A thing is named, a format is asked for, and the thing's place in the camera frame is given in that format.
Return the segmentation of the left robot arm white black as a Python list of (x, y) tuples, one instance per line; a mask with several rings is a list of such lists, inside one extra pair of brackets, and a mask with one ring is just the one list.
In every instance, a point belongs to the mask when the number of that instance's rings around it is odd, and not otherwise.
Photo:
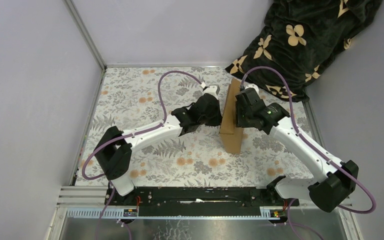
[(131, 157), (150, 145), (195, 132), (201, 125), (220, 126), (220, 101), (215, 93), (204, 93), (189, 106), (177, 108), (161, 122), (121, 131), (116, 126), (106, 130), (94, 150), (107, 180), (116, 191), (116, 199), (124, 206), (135, 200), (135, 186), (128, 176)]

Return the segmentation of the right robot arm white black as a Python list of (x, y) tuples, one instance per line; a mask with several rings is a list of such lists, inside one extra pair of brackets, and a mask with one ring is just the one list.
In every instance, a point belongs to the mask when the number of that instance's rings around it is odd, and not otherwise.
[(267, 201), (273, 206), (286, 199), (312, 201), (320, 210), (330, 213), (356, 188), (349, 176), (356, 178), (359, 167), (329, 155), (323, 159), (318, 152), (326, 153), (317, 142), (299, 128), (294, 128), (289, 112), (277, 103), (265, 105), (253, 87), (236, 94), (236, 126), (255, 128), (282, 143), (311, 172), (312, 178), (279, 176), (267, 188)]

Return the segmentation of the aluminium frame rails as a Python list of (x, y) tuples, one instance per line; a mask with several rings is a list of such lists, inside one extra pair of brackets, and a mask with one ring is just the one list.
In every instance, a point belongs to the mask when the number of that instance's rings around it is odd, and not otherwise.
[[(67, 216), (75, 218), (98, 218), (105, 206), (107, 186), (63, 186), (59, 193), (58, 205), (67, 208)], [(110, 206), (104, 210), (103, 218), (121, 219), (155, 219), (155, 220), (270, 220), (280, 221), (286, 218), (284, 215), (268, 217), (269, 210), (263, 210), (265, 216), (257, 217), (141, 217), (133, 211), (131, 206)]]

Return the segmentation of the black floral blanket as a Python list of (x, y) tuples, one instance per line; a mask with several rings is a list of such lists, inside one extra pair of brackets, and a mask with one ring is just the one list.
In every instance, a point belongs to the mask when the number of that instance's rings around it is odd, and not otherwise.
[(260, 34), (226, 72), (276, 98), (307, 101), (315, 82), (373, 21), (379, 0), (275, 0)]

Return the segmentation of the brown cardboard box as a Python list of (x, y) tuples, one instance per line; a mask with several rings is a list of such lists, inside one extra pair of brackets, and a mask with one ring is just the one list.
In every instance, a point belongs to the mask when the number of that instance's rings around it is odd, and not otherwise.
[(244, 129), (236, 126), (236, 94), (241, 82), (233, 78), (228, 85), (219, 129), (219, 136), (224, 150), (229, 154), (240, 154)]

